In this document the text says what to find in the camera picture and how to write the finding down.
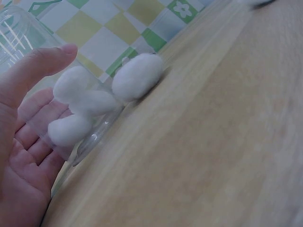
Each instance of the checkered tablecloth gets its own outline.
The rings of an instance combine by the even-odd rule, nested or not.
[[[212,0],[13,0],[62,43],[76,43],[78,59],[101,81],[123,62],[157,52]]]

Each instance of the flower pattern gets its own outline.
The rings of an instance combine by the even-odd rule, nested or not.
[[[180,1],[177,1],[176,4],[174,11],[179,12],[182,18],[186,18],[187,16],[191,17],[193,15],[189,10],[188,4],[182,4]]]

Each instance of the cotton ball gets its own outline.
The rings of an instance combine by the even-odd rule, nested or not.
[[[61,103],[68,104],[79,92],[84,91],[89,82],[88,71],[82,66],[66,70],[53,88],[53,96]]]
[[[48,124],[48,136],[59,147],[69,147],[81,141],[92,129],[93,122],[81,115],[71,115]]]
[[[69,108],[73,114],[100,116],[114,111],[119,105],[106,91],[85,91],[70,103]]]
[[[160,56],[143,53],[131,59],[115,75],[114,94],[131,102],[144,96],[159,81],[164,63]]]
[[[261,4],[265,4],[265,3],[269,3],[273,0],[238,0],[238,2],[240,3],[246,3],[249,5],[261,5]]]

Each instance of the hand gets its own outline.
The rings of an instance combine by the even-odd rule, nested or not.
[[[47,122],[69,114],[52,101],[51,89],[26,93],[43,77],[66,68],[76,57],[73,44],[38,49],[0,75],[0,226],[39,226],[51,198],[52,185],[64,160],[41,140],[20,113]],[[56,112],[50,105],[57,105]]]

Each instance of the table surface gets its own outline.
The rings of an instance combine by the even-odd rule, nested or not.
[[[65,179],[43,227],[301,227],[303,1],[217,0]]]

